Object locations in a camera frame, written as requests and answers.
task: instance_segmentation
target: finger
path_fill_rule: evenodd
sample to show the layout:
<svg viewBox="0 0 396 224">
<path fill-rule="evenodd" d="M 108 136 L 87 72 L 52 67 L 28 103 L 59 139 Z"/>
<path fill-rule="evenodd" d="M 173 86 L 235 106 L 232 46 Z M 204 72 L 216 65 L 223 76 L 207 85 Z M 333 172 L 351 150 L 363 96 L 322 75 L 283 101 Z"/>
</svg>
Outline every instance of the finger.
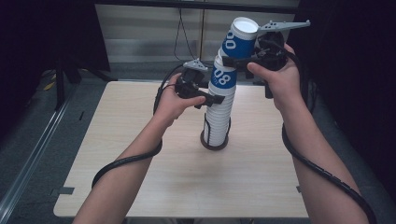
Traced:
<svg viewBox="0 0 396 224">
<path fill-rule="evenodd" d="M 274 71 L 270 71 L 257 63 L 248 63 L 247 69 L 254 75 L 261 77 L 268 82 L 271 82 L 273 75 L 275 74 Z"/>
<path fill-rule="evenodd" d="M 206 98 L 204 96 L 197 96 L 190 99 L 185 99 L 183 100 L 183 102 L 184 102 L 184 106 L 187 108 L 193 105 L 201 105 L 205 102 L 205 100 Z"/>
<path fill-rule="evenodd" d="M 294 49 L 291 46 L 289 46 L 287 43 L 285 43 L 285 50 L 287 50 L 290 53 L 295 54 Z"/>
<path fill-rule="evenodd" d="M 169 84 L 175 84 L 177 79 L 181 76 L 181 73 L 177 73 L 175 75 L 173 75 L 171 77 L 171 79 L 169 79 Z"/>
</svg>

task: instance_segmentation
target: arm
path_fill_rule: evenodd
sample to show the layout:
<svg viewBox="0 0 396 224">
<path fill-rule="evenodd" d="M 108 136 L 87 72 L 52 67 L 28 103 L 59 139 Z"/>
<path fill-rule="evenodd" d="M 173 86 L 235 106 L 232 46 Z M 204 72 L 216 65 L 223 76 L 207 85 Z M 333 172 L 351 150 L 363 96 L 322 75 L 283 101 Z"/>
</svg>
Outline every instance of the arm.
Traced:
<svg viewBox="0 0 396 224">
<path fill-rule="evenodd" d="M 291 47 L 286 45 L 285 48 L 294 53 Z M 294 62 L 288 60 L 285 67 L 277 72 L 255 63 L 250 63 L 247 68 L 269 83 L 276 108 L 282 115 L 293 147 L 359 192 L 350 172 L 332 150 L 306 108 Z M 293 158 L 293 162 L 312 223 L 368 223 L 365 213 L 348 195 L 300 161 Z"/>
<path fill-rule="evenodd" d="M 177 77 L 173 76 L 169 84 L 176 83 Z M 153 150 L 166 129 L 187 107 L 204 101 L 205 97 L 181 99 L 175 94 L 174 86 L 167 87 L 155 115 L 117 160 Z M 79 209 L 74 223 L 121 223 L 134 202 L 150 162 L 151 159 L 132 162 L 103 175 Z"/>
</svg>

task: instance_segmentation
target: floor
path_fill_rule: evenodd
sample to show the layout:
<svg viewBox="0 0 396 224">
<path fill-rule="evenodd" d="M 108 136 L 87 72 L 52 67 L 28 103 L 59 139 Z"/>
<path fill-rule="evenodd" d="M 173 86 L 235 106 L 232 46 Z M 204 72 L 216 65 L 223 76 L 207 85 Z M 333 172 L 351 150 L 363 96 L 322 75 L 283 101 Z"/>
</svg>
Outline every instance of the floor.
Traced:
<svg viewBox="0 0 396 224">
<path fill-rule="evenodd" d="M 160 80 L 172 70 L 174 63 L 113 63 L 111 77 L 120 79 Z M 28 182 L 22 188 L 20 198 L 11 206 L 10 216 L 2 217 L 0 223 L 71 223 L 72 218 L 53 215 L 57 200 L 54 194 L 66 180 L 68 171 L 78 153 L 84 134 L 91 122 L 106 83 L 81 71 L 83 77 L 79 84 L 65 82 L 66 95 L 69 96 L 64 114 L 43 147 L 39 162 L 33 167 Z M 5 199 L 7 191 L 19 175 L 23 165 L 35 149 L 37 142 L 51 121 L 56 106 L 56 89 L 44 91 L 51 82 L 50 77 L 43 77 L 19 123 L 0 143 L 0 197 Z M 361 159 L 359 154 L 348 143 L 343 132 L 328 111 L 320 96 L 317 99 L 314 118 L 334 150 L 344 161 L 355 177 L 364 198 L 373 207 L 378 223 L 396 223 L 396 206 L 389 198 L 382 185 L 376 180 L 373 172 Z M 255 218 L 255 223 L 309 223 L 307 219 Z"/>
</svg>

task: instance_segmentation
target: person's right hand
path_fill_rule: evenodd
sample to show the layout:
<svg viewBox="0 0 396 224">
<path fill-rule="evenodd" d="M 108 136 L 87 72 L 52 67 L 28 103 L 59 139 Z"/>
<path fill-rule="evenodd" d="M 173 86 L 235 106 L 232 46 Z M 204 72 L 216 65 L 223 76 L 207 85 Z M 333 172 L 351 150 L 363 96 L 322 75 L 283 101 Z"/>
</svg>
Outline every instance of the person's right hand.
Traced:
<svg viewBox="0 0 396 224">
<path fill-rule="evenodd" d="M 287 44 L 285 49 L 291 53 L 294 50 Z M 269 84 L 274 95 L 274 103 L 278 110 L 282 111 L 288 105 L 301 102 L 303 97 L 300 92 L 300 76 L 293 60 L 288 58 L 286 65 L 279 71 L 270 71 L 256 63 L 249 63 L 247 69 L 257 77 L 261 77 Z"/>
</svg>

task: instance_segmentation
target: person's left hand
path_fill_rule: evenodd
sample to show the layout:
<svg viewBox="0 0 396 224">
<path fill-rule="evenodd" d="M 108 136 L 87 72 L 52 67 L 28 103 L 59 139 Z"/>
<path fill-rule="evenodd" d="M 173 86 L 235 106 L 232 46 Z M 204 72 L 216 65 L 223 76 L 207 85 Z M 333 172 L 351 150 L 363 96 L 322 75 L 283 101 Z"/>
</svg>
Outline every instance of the person's left hand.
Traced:
<svg viewBox="0 0 396 224">
<path fill-rule="evenodd" d="M 205 101 L 204 96 L 197 96 L 190 99 L 182 99 L 178 97 L 175 92 L 175 84 L 177 78 L 181 74 L 172 76 L 169 80 L 168 85 L 163 90 L 160 103 L 154 116 L 161 116 L 162 119 L 167 120 L 168 126 L 173 124 L 173 121 L 177 119 L 187 107 L 193 105 L 200 105 Z"/>
</svg>

